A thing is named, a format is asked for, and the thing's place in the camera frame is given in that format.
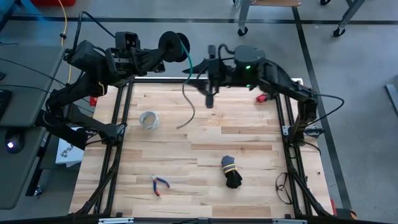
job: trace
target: black glove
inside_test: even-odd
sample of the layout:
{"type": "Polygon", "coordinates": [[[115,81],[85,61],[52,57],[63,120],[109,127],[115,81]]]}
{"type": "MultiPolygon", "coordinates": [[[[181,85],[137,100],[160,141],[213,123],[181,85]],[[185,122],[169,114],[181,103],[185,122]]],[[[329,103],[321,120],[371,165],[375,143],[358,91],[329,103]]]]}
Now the black glove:
{"type": "Polygon", "coordinates": [[[221,160],[221,165],[223,167],[226,180],[226,186],[232,189],[238,188],[242,185],[242,177],[236,171],[237,168],[235,166],[235,158],[231,156],[224,156],[221,160]]]}

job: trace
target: gray floor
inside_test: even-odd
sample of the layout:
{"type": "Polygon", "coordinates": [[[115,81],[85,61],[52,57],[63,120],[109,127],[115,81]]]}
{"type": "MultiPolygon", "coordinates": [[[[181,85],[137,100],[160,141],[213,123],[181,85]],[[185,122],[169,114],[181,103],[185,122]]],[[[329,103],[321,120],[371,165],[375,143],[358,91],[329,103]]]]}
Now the gray floor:
{"type": "MultiPolygon", "coordinates": [[[[334,0],[325,7],[321,7],[318,0],[307,0],[303,1],[298,11],[301,19],[338,20],[347,8],[345,0],[334,0]]],[[[398,20],[397,8],[395,0],[368,0],[354,20],[398,20]]],[[[230,0],[77,0],[76,6],[68,8],[67,13],[77,16],[81,10],[98,17],[238,17],[230,0]]],[[[35,9],[29,5],[19,14],[62,16],[58,8],[35,9]]],[[[293,19],[293,14],[291,8],[251,7],[249,18],[293,19]]],[[[237,24],[113,22],[104,23],[104,26],[111,32],[136,32],[142,46],[148,48],[157,46],[158,38],[167,30],[182,32],[190,39],[194,63],[206,57],[206,46],[209,44],[226,43],[231,47],[255,45],[265,50],[267,57],[283,66],[292,77],[303,78],[306,84],[310,84],[293,24],[248,24],[249,33],[244,37],[236,35],[237,24]]],[[[351,203],[360,219],[398,223],[398,151],[395,143],[398,116],[383,87],[386,83],[398,86],[398,26],[348,26],[346,34],[339,39],[330,37],[335,27],[303,25],[320,91],[341,96],[346,101],[341,110],[329,117],[329,123],[351,203]]],[[[69,22],[67,47],[72,45],[75,29],[76,23],[69,22]]],[[[62,30],[63,22],[10,21],[0,33],[0,41],[59,45],[58,35],[62,30]]],[[[110,36],[91,22],[82,25],[80,40],[84,39],[104,48],[114,44],[110,36]]],[[[161,75],[181,77],[183,74],[180,71],[187,67],[186,62],[168,63],[167,71],[161,75]]],[[[73,77],[76,78],[78,73],[74,70],[73,77]]],[[[67,74],[68,66],[63,64],[58,77],[66,80],[67,74]]],[[[338,104],[330,99],[323,101],[327,111],[338,104]]],[[[339,207],[326,144],[323,138],[318,143],[323,151],[322,161],[330,195],[339,207]]],[[[21,197],[17,208],[0,211],[0,220],[66,214],[76,178],[76,174],[68,175],[44,177],[43,182],[49,183],[45,185],[50,193],[40,199],[21,197]]]]}

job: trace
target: gray table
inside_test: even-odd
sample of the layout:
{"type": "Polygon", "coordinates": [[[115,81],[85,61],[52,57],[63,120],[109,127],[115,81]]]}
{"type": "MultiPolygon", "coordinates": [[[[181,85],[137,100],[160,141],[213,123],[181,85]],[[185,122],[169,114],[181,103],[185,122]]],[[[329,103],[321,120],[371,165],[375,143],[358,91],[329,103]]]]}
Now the gray table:
{"type": "Polygon", "coordinates": [[[12,91],[12,99],[0,120],[0,127],[32,127],[47,96],[45,91],[49,91],[53,83],[49,77],[1,59],[25,65],[54,78],[63,51],[61,47],[0,46],[0,72],[6,74],[0,81],[0,89],[12,91]],[[1,85],[33,86],[45,91],[1,85]]]}
{"type": "Polygon", "coordinates": [[[0,209],[13,209],[40,149],[45,128],[29,128],[25,132],[25,148],[17,154],[6,151],[6,132],[7,129],[0,129],[0,209]]]}

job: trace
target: computer mouse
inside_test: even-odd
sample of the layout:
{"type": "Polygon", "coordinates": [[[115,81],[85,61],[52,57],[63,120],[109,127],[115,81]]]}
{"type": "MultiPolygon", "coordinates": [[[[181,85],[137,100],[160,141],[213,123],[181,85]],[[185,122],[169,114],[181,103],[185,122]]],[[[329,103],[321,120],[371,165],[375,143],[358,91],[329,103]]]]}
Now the computer mouse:
{"type": "Polygon", "coordinates": [[[6,133],[5,143],[7,152],[15,154],[20,152],[25,145],[25,130],[9,129],[6,133]]]}

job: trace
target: roll of tape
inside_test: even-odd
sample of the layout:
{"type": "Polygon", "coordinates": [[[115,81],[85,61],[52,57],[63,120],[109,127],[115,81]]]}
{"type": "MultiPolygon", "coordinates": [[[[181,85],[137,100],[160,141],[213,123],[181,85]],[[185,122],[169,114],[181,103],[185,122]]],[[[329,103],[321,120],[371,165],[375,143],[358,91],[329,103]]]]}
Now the roll of tape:
{"type": "Polygon", "coordinates": [[[157,116],[157,114],[155,113],[155,111],[146,111],[143,112],[140,117],[139,117],[139,123],[141,124],[141,126],[145,129],[155,129],[158,125],[159,125],[159,117],[157,116]],[[145,125],[144,121],[147,117],[149,116],[154,116],[155,120],[153,124],[150,125],[145,125]]]}

